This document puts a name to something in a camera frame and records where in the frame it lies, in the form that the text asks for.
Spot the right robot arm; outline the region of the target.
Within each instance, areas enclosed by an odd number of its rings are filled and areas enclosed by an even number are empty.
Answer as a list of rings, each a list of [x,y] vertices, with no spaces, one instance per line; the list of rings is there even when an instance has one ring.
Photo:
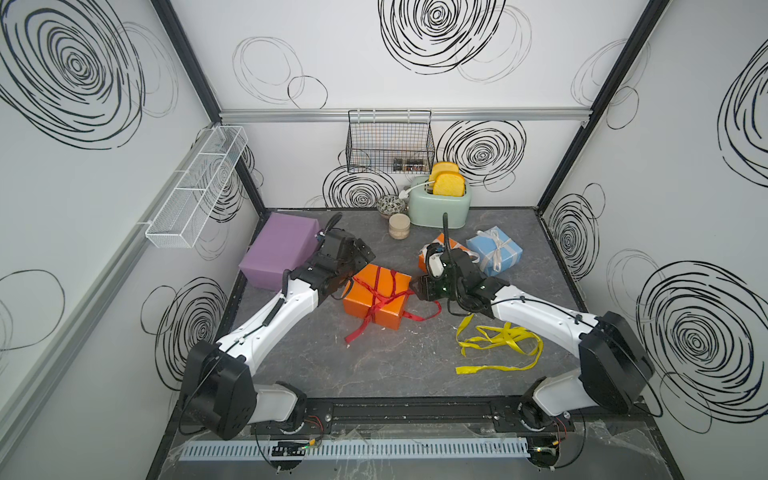
[[[542,431],[566,412],[599,407],[629,414],[654,368],[621,315],[579,312],[529,295],[508,281],[486,275],[480,265],[448,240],[424,252],[426,272],[411,284],[424,301],[456,303],[464,317],[480,314],[503,322],[501,337],[519,329],[547,339],[572,354],[578,368],[537,380],[520,398],[523,425]]]

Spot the yellow ribbon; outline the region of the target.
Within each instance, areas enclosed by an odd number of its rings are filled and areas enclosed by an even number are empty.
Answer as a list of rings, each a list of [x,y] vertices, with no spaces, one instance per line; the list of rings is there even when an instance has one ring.
[[[543,352],[544,342],[537,334],[524,327],[513,326],[510,322],[502,326],[476,325],[475,336],[466,337],[464,333],[473,325],[474,314],[465,316],[456,329],[455,341],[461,355],[466,358],[470,351],[489,351],[507,349],[515,359],[524,360],[517,365],[466,365],[457,366],[457,375],[473,375],[483,371],[499,371],[504,373],[523,372],[537,366]]]

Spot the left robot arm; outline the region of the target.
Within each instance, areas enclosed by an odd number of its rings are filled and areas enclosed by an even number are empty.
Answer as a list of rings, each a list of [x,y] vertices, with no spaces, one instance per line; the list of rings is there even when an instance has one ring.
[[[371,248],[333,225],[302,265],[283,272],[278,293],[249,320],[216,341],[201,340],[188,353],[180,389],[180,419],[222,440],[249,425],[276,423],[288,431],[304,423],[306,395],[285,383],[253,380],[268,353],[304,317],[375,259]]]

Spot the purple gift box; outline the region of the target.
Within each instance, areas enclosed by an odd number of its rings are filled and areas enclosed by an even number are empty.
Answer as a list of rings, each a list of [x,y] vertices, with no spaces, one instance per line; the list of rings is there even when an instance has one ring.
[[[315,218],[272,213],[239,263],[255,288],[279,291],[283,273],[308,260],[318,247],[321,227]]]

